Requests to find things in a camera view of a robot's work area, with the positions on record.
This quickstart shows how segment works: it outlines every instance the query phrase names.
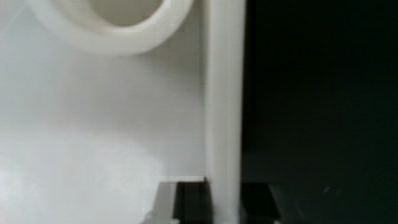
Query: white surface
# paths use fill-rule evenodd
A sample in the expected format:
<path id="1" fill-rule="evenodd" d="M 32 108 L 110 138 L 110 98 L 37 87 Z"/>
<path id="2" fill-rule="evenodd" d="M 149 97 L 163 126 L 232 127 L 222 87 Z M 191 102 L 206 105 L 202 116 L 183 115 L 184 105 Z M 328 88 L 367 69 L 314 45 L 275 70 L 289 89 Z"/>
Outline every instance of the white surface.
<path id="1" fill-rule="evenodd" d="M 124 58 L 69 47 L 26 8 L 0 16 L 0 223 L 140 223 L 158 180 L 204 175 L 200 8 Z"/>
<path id="2" fill-rule="evenodd" d="M 92 7 L 92 0 L 26 0 L 26 2 L 42 24 L 76 47 L 95 54 L 133 55 L 154 49 L 168 39 L 184 21 L 193 0 L 163 0 L 152 15 L 140 10 L 145 1 L 135 1 L 129 13 L 143 13 L 147 19 L 129 26 L 119 26 L 111 23 L 113 20 L 108 21 L 99 8 Z M 120 13 L 115 7 L 108 7 L 108 10 L 115 14 Z"/>
<path id="3" fill-rule="evenodd" d="M 147 215 L 145 224 L 172 223 L 174 201 L 175 201 L 177 183 L 163 182 L 158 185 L 152 211 Z"/>
<path id="4" fill-rule="evenodd" d="M 206 168 L 215 224 L 239 223 L 245 0 L 206 0 Z"/>

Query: white wall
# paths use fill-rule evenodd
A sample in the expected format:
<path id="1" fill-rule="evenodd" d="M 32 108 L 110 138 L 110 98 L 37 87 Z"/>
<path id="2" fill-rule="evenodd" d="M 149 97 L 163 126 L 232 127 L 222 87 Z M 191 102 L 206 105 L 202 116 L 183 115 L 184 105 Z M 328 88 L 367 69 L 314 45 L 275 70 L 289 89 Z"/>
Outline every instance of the white wall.
<path id="1" fill-rule="evenodd" d="M 0 223 L 131 224 L 204 175 L 200 9 L 159 49 L 95 57 L 0 1 Z"/>

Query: round opening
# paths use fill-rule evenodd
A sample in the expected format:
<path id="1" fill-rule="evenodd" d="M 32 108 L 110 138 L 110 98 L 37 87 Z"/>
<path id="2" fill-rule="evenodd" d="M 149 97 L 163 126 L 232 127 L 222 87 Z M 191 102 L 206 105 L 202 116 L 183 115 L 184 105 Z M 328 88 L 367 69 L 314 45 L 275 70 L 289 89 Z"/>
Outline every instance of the round opening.
<path id="1" fill-rule="evenodd" d="M 163 0 L 88 0 L 103 19 L 117 26 L 133 26 L 152 15 Z"/>

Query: dark background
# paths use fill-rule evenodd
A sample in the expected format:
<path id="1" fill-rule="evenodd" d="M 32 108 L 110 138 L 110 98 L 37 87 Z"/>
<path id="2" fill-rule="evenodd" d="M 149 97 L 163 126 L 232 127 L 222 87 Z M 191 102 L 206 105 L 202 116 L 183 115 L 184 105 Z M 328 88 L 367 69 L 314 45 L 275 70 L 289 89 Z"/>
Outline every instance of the dark background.
<path id="1" fill-rule="evenodd" d="M 398 1 L 246 2 L 243 182 L 314 224 L 398 223 Z"/>

